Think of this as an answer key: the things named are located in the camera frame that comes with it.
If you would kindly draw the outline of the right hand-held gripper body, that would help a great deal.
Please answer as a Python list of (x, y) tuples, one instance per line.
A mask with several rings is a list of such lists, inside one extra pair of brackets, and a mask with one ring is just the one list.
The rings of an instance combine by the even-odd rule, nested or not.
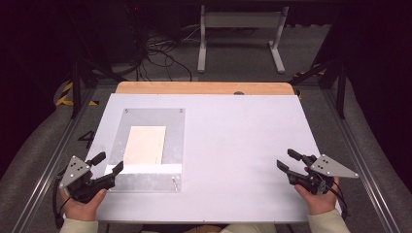
[(333, 186), (335, 177), (357, 179), (359, 174), (334, 159), (322, 154), (307, 156), (302, 161), (307, 174), (302, 175), (290, 170), (287, 175), (290, 184), (300, 184), (312, 194), (326, 194)]

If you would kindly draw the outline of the clear acrylic photo frame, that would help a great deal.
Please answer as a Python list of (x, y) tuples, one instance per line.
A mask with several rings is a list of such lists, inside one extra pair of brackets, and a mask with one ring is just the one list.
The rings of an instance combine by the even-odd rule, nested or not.
[(165, 142), (160, 164), (125, 165), (116, 176), (114, 192), (178, 192), (183, 173), (185, 116), (183, 109), (126, 109), (109, 154), (108, 165), (123, 162), (132, 126), (165, 126)]

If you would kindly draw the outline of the painting print card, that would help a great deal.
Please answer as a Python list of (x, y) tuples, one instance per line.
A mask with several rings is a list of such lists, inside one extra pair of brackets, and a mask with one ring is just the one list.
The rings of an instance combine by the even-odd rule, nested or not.
[(165, 133), (165, 126), (132, 126), (123, 155), (124, 164), (160, 164)]

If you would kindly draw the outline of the white board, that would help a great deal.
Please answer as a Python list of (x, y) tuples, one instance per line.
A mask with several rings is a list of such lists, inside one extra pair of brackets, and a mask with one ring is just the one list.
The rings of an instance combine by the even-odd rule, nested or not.
[(306, 221), (305, 202), (277, 161), (318, 147), (295, 95), (113, 94), (90, 148), (109, 152), (127, 109), (185, 112), (182, 186), (176, 193), (109, 191), (97, 218), (136, 223)]

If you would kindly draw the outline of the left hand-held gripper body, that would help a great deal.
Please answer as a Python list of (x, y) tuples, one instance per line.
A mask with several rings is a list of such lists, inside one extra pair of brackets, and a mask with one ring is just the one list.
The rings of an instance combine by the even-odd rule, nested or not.
[(93, 180), (91, 167), (79, 157), (73, 155), (64, 171), (58, 187), (78, 202), (88, 203), (101, 189), (110, 189), (115, 186), (116, 177), (104, 175)]

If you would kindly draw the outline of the aluminium rail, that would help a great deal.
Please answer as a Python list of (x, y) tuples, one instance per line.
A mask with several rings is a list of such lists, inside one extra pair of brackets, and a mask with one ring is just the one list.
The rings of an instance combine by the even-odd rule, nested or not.
[(379, 185), (375, 182), (370, 170), (367, 167), (365, 160), (363, 159), (361, 149), (356, 143), (355, 137), (346, 122), (336, 110), (336, 101), (333, 94), (329, 90), (322, 90), (322, 94), (327, 102), (327, 105), (332, 111), (333, 117), (337, 121), (337, 124), (343, 134), (346, 144), (349, 147), (351, 159), (360, 174), (360, 179), (367, 192), (367, 195), (379, 217), (386, 233), (399, 233), (399, 227), (395, 221), (393, 214), (391, 213), (389, 206), (380, 190)]
[(46, 206), (46, 226), (55, 230), (52, 213), (52, 185), (54, 176), (65, 159), (75, 129), (86, 110), (95, 89), (86, 89), (81, 97), (82, 106), (72, 116), (68, 107), (58, 107), (29, 137), (18, 152), (14, 197), (21, 197), (14, 206), (22, 206), (10, 233), (27, 233), (36, 213)]

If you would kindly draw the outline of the black metal stand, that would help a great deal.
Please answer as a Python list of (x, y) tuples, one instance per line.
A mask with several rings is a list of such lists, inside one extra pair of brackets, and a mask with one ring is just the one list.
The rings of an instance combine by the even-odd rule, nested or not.
[(302, 83), (324, 71), (321, 79), (318, 82), (318, 86), (321, 89), (331, 89), (334, 83), (337, 83), (337, 93), (336, 93), (336, 111), (339, 116), (344, 119), (344, 101), (345, 101), (345, 90), (346, 90), (346, 74), (347, 69), (345, 63), (341, 60), (330, 60), (325, 63), (319, 64), (311, 68), (309, 71), (303, 74), (298, 74), (293, 77), (289, 84), (296, 85)]
[(102, 65), (94, 62), (91, 58), (86, 58), (84, 55), (77, 53), (72, 66), (73, 85), (73, 112), (72, 118), (76, 118), (83, 106), (85, 105), (85, 98), (82, 97), (81, 86), (85, 83), (86, 89), (96, 88), (98, 84), (97, 76), (93, 73), (97, 70), (104, 77), (114, 80), (118, 83), (125, 82), (125, 78), (115, 74), (111, 69), (104, 68)]

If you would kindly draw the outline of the person's right hand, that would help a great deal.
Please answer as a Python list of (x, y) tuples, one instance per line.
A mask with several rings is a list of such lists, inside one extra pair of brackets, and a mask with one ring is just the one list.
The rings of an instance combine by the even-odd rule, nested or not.
[(331, 191), (328, 191), (326, 194), (315, 195), (300, 184), (296, 184), (294, 189), (306, 202), (308, 213), (311, 216), (324, 214), (335, 209), (337, 197)]

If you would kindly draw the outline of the person's left hand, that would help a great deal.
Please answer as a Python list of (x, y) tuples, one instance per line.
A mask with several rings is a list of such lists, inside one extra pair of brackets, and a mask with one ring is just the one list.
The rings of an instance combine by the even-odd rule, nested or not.
[(103, 202), (107, 190), (99, 190), (88, 203), (78, 202), (70, 198), (64, 189), (59, 190), (63, 200), (63, 210), (67, 218), (81, 221), (95, 221), (98, 207)]

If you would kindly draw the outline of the wooden table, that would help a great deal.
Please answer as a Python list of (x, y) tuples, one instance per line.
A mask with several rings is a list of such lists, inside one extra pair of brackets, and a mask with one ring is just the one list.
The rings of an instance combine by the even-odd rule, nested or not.
[(289, 83), (229, 82), (121, 82), (116, 93), (294, 95)]

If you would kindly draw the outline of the white metal stand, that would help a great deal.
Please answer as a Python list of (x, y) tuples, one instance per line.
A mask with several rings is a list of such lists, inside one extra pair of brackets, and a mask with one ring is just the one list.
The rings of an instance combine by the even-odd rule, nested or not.
[(197, 72), (206, 70), (206, 29), (207, 28), (271, 28), (275, 29), (275, 37), (268, 42), (274, 64), (279, 74), (286, 72), (278, 46), (288, 17), (289, 8), (273, 12), (211, 12), (205, 5), (200, 8), (200, 46)]

